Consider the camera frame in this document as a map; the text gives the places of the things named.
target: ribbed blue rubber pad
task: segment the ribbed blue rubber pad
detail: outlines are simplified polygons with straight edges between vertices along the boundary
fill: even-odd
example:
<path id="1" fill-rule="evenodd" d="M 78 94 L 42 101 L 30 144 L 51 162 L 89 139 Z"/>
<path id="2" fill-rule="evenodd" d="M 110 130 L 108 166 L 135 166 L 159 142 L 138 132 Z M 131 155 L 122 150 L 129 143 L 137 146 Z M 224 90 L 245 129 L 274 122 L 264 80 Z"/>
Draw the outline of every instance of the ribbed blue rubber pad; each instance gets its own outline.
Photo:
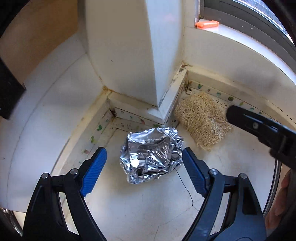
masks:
<path id="1" fill-rule="evenodd" d="M 92 192 L 106 160 L 107 151 L 105 148 L 102 148 L 82 179 L 82 187 L 80 189 L 82 197 L 85 197 L 88 193 Z"/>
<path id="2" fill-rule="evenodd" d="M 207 190 L 205 188 L 205 177 L 186 148 L 183 150 L 182 160 L 196 192 L 200 193 L 204 197 L 207 194 Z"/>

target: window glass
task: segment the window glass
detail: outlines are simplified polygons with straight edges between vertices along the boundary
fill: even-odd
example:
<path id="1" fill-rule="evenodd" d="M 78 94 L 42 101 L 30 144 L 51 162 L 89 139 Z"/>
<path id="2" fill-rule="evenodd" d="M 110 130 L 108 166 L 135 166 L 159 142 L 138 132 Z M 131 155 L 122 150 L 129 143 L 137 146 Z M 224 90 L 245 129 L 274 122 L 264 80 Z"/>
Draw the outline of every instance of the window glass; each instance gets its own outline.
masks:
<path id="1" fill-rule="evenodd" d="M 233 1 L 238 2 L 246 7 L 249 7 L 250 9 L 256 11 L 257 13 L 265 17 L 267 20 L 273 23 L 276 27 L 278 27 L 292 41 L 291 37 L 289 36 L 286 29 L 279 21 L 279 19 L 264 4 L 264 2 L 262 2 L 261 0 L 233 0 Z"/>

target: brown wooden panel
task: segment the brown wooden panel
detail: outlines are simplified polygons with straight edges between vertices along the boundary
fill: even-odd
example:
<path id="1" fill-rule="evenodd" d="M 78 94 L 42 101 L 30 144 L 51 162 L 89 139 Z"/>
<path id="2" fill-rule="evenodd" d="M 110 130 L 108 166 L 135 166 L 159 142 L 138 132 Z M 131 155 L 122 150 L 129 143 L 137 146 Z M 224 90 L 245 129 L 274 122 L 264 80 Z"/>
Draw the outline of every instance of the brown wooden panel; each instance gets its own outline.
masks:
<path id="1" fill-rule="evenodd" d="M 23 83 L 38 63 L 77 29 L 77 0 L 31 0 L 0 38 L 0 57 Z"/>

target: white floor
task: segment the white floor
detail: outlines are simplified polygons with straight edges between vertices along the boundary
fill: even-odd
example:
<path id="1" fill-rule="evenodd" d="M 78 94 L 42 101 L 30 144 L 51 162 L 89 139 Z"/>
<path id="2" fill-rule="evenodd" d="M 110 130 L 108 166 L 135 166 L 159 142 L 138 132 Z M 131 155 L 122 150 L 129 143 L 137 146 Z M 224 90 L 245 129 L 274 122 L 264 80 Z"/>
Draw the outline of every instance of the white floor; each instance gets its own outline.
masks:
<path id="1" fill-rule="evenodd" d="M 211 152 L 196 147 L 182 126 L 184 147 L 191 147 L 199 159 L 225 175 L 246 173 L 265 206 L 274 171 L 268 148 L 257 139 L 234 128 Z M 119 165 L 120 146 L 128 132 L 117 129 L 106 146 L 108 159 L 86 203 L 108 241 L 182 240 L 201 207 L 203 198 L 196 193 L 184 166 L 170 174 L 139 185 L 127 183 Z M 219 231 L 228 195 L 223 197 L 213 231 Z M 77 232 L 70 214 L 69 230 Z"/>

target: silver screw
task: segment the silver screw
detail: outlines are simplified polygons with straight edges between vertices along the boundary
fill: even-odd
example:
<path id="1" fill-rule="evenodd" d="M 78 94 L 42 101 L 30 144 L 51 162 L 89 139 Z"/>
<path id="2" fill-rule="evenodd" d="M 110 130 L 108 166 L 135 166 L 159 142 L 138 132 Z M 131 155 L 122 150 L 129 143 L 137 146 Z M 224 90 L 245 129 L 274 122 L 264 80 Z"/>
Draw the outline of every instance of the silver screw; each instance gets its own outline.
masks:
<path id="1" fill-rule="evenodd" d="M 217 169 L 211 169 L 211 170 L 210 170 L 210 173 L 211 173 L 212 175 L 217 175 L 217 174 L 218 174 L 218 170 L 217 170 Z"/>
<path id="2" fill-rule="evenodd" d="M 41 175 L 41 178 L 43 178 L 43 179 L 46 179 L 48 177 L 48 173 L 46 172 L 46 173 L 43 173 L 42 175 Z"/>
<path id="3" fill-rule="evenodd" d="M 246 179 L 248 176 L 247 176 L 247 174 L 245 174 L 245 173 L 241 173 L 241 174 L 240 174 L 240 177 L 241 177 L 242 179 Z"/>
<path id="4" fill-rule="evenodd" d="M 258 127 L 259 127 L 259 124 L 258 124 L 257 122 L 254 122 L 254 123 L 253 123 L 253 128 L 257 130 Z"/>
<path id="5" fill-rule="evenodd" d="M 71 169 L 70 173 L 72 175 L 76 175 L 78 173 L 78 169 L 74 168 L 74 169 Z"/>

